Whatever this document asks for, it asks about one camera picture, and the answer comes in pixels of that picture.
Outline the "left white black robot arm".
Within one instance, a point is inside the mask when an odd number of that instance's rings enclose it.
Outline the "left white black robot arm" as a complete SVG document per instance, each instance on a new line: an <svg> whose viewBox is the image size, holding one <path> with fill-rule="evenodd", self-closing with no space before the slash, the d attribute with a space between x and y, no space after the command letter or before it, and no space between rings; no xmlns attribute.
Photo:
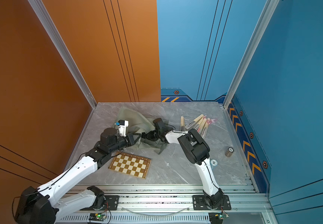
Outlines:
<svg viewBox="0 0 323 224"><path fill-rule="evenodd" d="M115 128L107 128L100 140L81 159L55 179L39 186L28 187L19 197L13 218L18 224L54 224L60 218L84 208L106 209L104 192L90 186L76 196L62 197L88 175L103 167L116 151L131 147L142 137L140 133L120 136Z"/></svg>

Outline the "light wooden folding fan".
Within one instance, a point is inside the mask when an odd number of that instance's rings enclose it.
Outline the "light wooden folding fan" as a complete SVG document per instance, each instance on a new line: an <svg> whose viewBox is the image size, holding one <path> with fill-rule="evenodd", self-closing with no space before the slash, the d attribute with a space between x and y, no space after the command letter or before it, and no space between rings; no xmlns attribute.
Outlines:
<svg viewBox="0 0 323 224"><path fill-rule="evenodd" d="M204 115L201 114L199 115L198 117L196 117L195 119L193 119L192 121L190 121L186 126L185 126L185 129L186 130L190 130L192 127L194 127L198 122L199 120L203 119Z"/></svg>

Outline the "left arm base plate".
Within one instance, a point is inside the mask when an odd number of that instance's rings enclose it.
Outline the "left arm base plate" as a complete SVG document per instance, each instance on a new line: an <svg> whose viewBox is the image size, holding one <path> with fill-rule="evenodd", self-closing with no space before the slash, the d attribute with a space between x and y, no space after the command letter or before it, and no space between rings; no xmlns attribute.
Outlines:
<svg viewBox="0 0 323 224"><path fill-rule="evenodd" d="M81 209L82 211L116 211L119 204L118 195L98 197L92 206Z"/></svg>

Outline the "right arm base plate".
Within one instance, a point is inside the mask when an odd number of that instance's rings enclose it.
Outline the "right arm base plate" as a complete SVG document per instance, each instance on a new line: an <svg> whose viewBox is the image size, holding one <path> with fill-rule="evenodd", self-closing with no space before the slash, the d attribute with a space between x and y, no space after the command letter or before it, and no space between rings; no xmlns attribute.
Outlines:
<svg viewBox="0 0 323 224"><path fill-rule="evenodd" d="M193 195L193 209L195 211L201 210L224 210L230 211L231 203L229 196L223 195L221 196L221 200L212 200L210 197L206 197L205 195Z"/></svg>

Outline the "pink patterned folding fan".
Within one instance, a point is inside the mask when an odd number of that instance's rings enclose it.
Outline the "pink patterned folding fan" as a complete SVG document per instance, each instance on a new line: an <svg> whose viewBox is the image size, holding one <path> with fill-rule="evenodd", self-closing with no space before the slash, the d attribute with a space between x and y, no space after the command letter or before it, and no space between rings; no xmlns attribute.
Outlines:
<svg viewBox="0 0 323 224"><path fill-rule="evenodd" d="M206 119L206 123L205 123L204 128L203 128L202 133L201 133L202 138L206 137L209 126L211 124L214 124L216 121L217 121L217 119L211 119L211 118Z"/></svg>

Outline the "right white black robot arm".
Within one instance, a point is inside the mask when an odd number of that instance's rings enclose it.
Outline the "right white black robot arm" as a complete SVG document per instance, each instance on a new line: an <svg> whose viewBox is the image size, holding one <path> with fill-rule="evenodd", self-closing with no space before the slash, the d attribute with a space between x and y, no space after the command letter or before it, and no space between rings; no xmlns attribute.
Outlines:
<svg viewBox="0 0 323 224"><path fill-rule="evenodd" d="M216 182L210 164L210 148L201 135L195 130L176 131L168 127L161 118L153 121L155 129L142 133L141 137L149 141L160 140L166 144L179 144L186 158L195 165L203 185L205 203L211 210L223 207L226 198Z"/></svg>

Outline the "olive green tote bag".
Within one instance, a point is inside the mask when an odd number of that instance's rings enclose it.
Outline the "olive green tote bag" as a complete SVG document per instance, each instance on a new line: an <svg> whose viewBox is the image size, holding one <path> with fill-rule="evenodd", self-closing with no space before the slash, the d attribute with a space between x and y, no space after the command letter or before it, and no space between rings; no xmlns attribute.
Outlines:
<svg viewBox="0 0 323 224"><path fill-rule="evenodd" d="M127 107L121 107L116 118L116 122L119 120L127 120L128 127L127 133L149 133L150 131L155 130L153 121L156 118L145 117L141 113L129 109ZM158 155L167 147L166 143L163 143L161 140L147 140L141 138L137 143L131 146L131 149L151 149Z"/></svg>

